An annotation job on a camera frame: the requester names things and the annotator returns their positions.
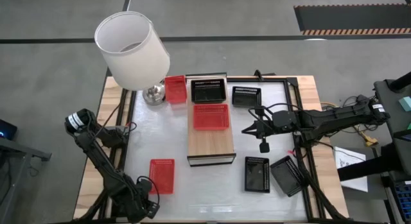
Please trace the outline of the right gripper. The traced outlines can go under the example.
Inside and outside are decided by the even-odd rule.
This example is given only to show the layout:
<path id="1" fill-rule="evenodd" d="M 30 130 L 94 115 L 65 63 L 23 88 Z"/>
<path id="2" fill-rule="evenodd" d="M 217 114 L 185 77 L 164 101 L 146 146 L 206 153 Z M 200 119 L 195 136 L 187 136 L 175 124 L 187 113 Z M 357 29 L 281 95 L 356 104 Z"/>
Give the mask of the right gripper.
<path id="1" fill-rule="evenodd" d="M 242 133 L 253 135 L 256 138 L 266 138 L 275 133 L 290 133 L 297 130 L 297 117 L 295 112 L 280 110 L 272 114 L 270 120 L 255 120 Z"/>

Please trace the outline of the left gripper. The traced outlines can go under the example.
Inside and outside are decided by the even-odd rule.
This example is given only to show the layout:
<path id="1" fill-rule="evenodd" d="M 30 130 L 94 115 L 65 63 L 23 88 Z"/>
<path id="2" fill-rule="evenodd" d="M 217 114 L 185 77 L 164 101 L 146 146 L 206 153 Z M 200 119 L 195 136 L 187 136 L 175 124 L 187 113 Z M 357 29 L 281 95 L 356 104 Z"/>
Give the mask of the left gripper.
<path id="1" fill-rule="evenodd" d="M 148 199 L 152 184 L 133 184 L 130 188 L 130 199 L 126 203 L 128 220 L 153 219 L 160 205 Z"/>

